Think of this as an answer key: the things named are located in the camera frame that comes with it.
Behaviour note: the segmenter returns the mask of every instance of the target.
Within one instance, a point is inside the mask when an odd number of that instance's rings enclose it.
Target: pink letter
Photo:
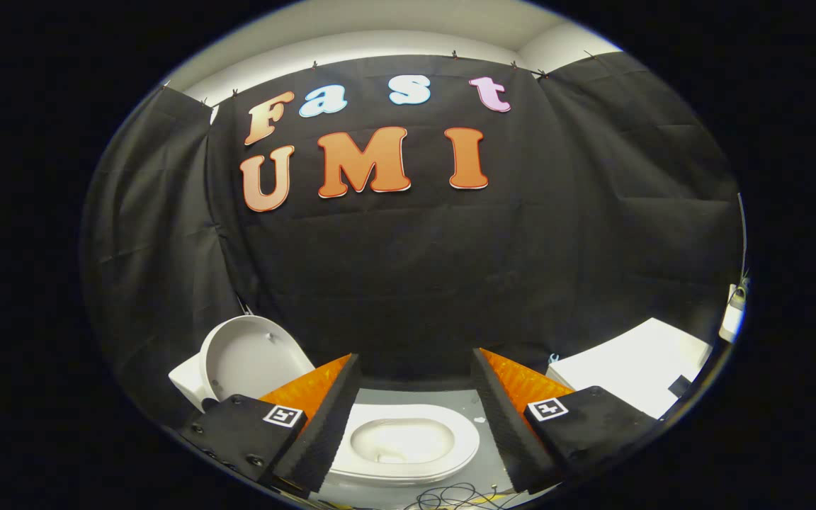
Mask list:
[[[476,78],[468,81],[468,83],[477,87],[477,93],[480,94],[480,103],[483,103],[490,110],[508,112],[509,108],[511,108],[508,103],[503,103],[503,101],[499,100],[499,96],[496,96],[498,91],[506,91],[506,89],[502,85],[493,83],[492,78]]]

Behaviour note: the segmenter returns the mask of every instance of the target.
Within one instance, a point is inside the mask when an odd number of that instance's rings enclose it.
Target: black backdrop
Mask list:
[[[388,99],[389,78],[423,74],[431,97]],[[508,113],[468,80],[491,77]],[[347,107],[304,118],[327,84]],[[295,100],[245,146],[249,110]],[[130,116],[101,160],[84,213],[84,281],[103,351],[150,416],[190,412],[166,375],[221,320],[235,293],[297,339],[315,365],[367,354],[368,380],[449,387],[456,353],[484,346],[538,371],[658,317],[713,342],[741,270],[737,188],[692,110],[624,52],[535,78],[508,65],[388,56],[324,65],[240,91],[210,109],[171,89]],[[321,199],[317,138],[408,130],[401,193]],[[480,130],[489,185],[459,191],[451,127]],[[288,199],[243,201],[240,162],[294,145]]]

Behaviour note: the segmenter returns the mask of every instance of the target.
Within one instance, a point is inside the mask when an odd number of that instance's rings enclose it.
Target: white wall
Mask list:
[[[528,69],[550,72],[571,62],[588,58],[586,52],[600,55],[618,51],[621,49],[600,35],[577,23],[564,22],[531,39],[527,45],[518,50],[518,54],[531,66]]]
[[[245,90],[272,78],[307,69],[314,61],[323,65],[370,56],[451,55],[453,50],[460,57],[502,64],[511,64],[514,60],[519,67],[530,68],[517,52],[454,35],[407,30],[352,32],[262,52],[211,75],[184,93],[198,101],[207,98],[207,104],[216,104],[230,97],[233,89]]]

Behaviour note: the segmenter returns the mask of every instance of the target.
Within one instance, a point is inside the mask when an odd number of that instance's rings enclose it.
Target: toilet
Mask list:
[[[450,477],[477,452],[469,419],[430,404],[354,404],[327,479],[377,487]]]

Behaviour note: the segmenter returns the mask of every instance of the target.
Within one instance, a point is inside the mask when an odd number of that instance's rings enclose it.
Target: black foam pad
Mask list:
[[[624,454],[657,423],[598,385],[528,404],[525,417],[573,475]]]
[[[533,494],[560,483],[560,467],[512,406],[502,383],[480,349],[472,349],[470,365],[480,404],[515,491],[528,490]]]
[[[205,406],[207,412],[178,430],[226,468],[255,482],[268,482],[272,468],[307,422],[300,409],[233,395]]]
[[[278,477],[288,484],[294,483],[295,489],[303,489],[295,490],[295,496],[307,496],[307,491],[318,492],[323,485],[336,459],[360,381],[358,355],[352,354],[329,388],[317,415],[276,465],[274,472]],[[284,488],[292,492],[292,487]]]

